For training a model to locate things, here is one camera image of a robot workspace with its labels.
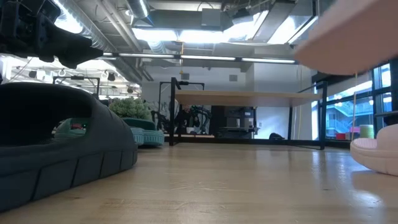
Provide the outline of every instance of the green plant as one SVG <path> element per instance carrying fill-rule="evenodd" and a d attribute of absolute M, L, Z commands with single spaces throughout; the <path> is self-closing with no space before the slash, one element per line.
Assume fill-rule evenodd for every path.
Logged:
<path fill-rule="evenodd" d="M 133 97 L 126 99 L 115 98 L 109 106 L 111 111 L 121 118 L 138 118 L 150 120 L 150 111 L 148 104 L 142 99 L 134 99 Z"/>

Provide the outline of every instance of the dark gray plastic object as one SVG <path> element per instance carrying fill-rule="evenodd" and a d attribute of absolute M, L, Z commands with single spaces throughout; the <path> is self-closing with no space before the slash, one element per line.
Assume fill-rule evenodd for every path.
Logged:
<path fill-rule="evenodd" d="M 130 127 L 82 90 L 41 83 L 0 85 L 0 211 L 130 169 Z M 54 126 L 88 118 L 84 136 L 54 141 Z"/>

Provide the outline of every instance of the wooden tabletop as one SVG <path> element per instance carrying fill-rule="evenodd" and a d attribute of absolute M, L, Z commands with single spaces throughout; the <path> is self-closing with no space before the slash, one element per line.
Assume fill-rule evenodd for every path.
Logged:
<path fill-rule="evenodd" d="M 260 93 L 248 91 L 177 90 L 175 98 L 183 105 L 213 106 L 300 106 L 322 96 L 312 93 Z"/>

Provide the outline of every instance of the floor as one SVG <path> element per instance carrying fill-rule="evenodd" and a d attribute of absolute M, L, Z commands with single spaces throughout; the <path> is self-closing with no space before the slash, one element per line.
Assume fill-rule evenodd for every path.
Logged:
<path fill-rule="evenodd" d="M 0 214 L 0 223 L 397 223 L 398 177 L 349 151 L 179 144 L 132 170 Z"/>

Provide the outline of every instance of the wood grain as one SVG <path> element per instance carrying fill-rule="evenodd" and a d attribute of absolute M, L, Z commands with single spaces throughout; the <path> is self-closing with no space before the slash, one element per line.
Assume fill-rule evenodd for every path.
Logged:
<path fill-rule="evenodd" d="M 0 214 L 2 224 L 397 223 L 398 178 L 349 151 L 188 144 Z"/>
<path fill-rule="evenodd" d="M 259 93 L 247 91 L 177 90 L 175 98 L 183 105 L 213 106 L 300 106 L 322 96 L 312 93 Z"/>

